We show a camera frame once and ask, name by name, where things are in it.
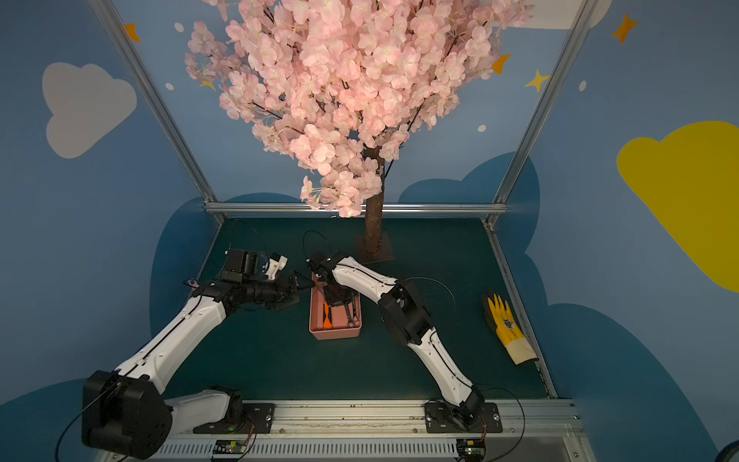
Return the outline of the yellow rubber glove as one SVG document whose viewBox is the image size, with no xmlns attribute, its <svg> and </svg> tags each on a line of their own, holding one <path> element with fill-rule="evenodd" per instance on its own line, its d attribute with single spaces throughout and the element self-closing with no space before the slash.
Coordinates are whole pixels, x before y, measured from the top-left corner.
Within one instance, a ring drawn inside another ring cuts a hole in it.
<svg viewBox="0 0 739 462">
<path fill-rule="evenodd" d="M 538 360 L 538 355 L 519 328 L 506 300 L 489 292 L 482 298 L 482 308 L 486 323 L 496 333 L 515 365 Z"/>
</svg>

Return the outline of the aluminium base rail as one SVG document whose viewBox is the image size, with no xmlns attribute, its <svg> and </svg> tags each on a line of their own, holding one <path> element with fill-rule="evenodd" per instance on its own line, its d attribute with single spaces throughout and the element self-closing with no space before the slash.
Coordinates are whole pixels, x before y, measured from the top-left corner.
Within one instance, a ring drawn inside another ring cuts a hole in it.
<svg viewBox="0 0 739 462">
<path fill-rule="evenodd" d="M 569 400 L 489 400 L 468 429 L 437 400 L 244 402 L 246 419 L 167 439 L 154 461 L 593 461 Z"/>
</svg>

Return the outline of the pink plastic storage box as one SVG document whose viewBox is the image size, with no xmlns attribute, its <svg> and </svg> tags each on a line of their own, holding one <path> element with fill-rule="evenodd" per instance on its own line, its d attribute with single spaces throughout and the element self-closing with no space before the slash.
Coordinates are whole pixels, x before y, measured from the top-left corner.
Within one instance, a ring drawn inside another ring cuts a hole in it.
<svg viewBox="0 0 739 462">
<path fill-rule="evenodd" d="M 359 294 L 355 292 L 350 305 L 331 307 L 333 328 L 323 329 L 323 292 L 317 275 L 312 274 L 314 288 L 310 294 L 309 331 L 320 341 L 355 338 L 360 335 L 363 325 Z"/>
</svg>

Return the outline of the pink cherry blossom tree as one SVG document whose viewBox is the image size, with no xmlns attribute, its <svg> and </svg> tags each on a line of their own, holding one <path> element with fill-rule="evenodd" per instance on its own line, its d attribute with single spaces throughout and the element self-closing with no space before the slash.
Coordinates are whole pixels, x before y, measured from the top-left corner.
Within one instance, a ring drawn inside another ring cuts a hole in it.
<svg viewBox="0 0 739 462">
<path fill-rule="evenodd" d="M 500 37 L 533 16 L 529 1 L 219 1 L 224 38 L 194 23 L 185 65 L 265 150 L 307 174 L 301 199 L 365 221 L 382 246 L 388 172 L 410 136 L 488 79 Z"/>
</svg>

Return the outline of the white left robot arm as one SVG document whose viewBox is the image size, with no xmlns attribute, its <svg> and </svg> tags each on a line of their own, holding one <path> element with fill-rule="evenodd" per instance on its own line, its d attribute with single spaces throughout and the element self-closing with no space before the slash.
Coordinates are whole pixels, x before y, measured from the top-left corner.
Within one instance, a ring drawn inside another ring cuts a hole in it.
<svg viewBox="0 0 739 462">
<path fill-rule="evenodd" d="M 184 308 L 151 341 L 111 372 L 97 371 L 83 389 L 82 443 L 143 460 L 172 435 L 207 427 L 241 430 L 249 423 L 240 392 L 214 386 L 180 398 L 167 385 L 198 345 L 242 305 L 274 310 L 298 302 L 298 274 L 273 280 L 216 279 L 192 291 Z"/>
</svg>

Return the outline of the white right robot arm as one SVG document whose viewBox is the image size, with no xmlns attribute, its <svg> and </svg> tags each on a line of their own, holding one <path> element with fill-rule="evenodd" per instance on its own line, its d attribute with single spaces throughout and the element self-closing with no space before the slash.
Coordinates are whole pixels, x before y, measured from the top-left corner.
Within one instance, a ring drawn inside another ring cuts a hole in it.
<svg viewBox="0 0 739 462">
<path fill-rule="evenodd" d="M 307 263 L 320 281 L 346 288 L 374 302 L 389 333 L 398 343 L 411 348 L 434 378 L 458 425 L 471 427 L 477 422 L 485 398 L 446 350 L 428 310 L 414 289 L 341 252 L 321 261 L 308 260 Z"/>
</svg>

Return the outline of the orange handled adjustable wrench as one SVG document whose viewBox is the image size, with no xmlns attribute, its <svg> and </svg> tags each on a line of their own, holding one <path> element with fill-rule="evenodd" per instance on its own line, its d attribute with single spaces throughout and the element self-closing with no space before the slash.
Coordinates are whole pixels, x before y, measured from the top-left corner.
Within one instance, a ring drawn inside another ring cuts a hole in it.
<svg viewBox="0 0 739 462">
<path fill-rule="evenodd" d="M 323 304 L 323 329 L 324 330 L 330 330 L 333 328 L 333 321 L 332 321 L 332 309 L 331 307 L 325 302 Z"/>
</svg>

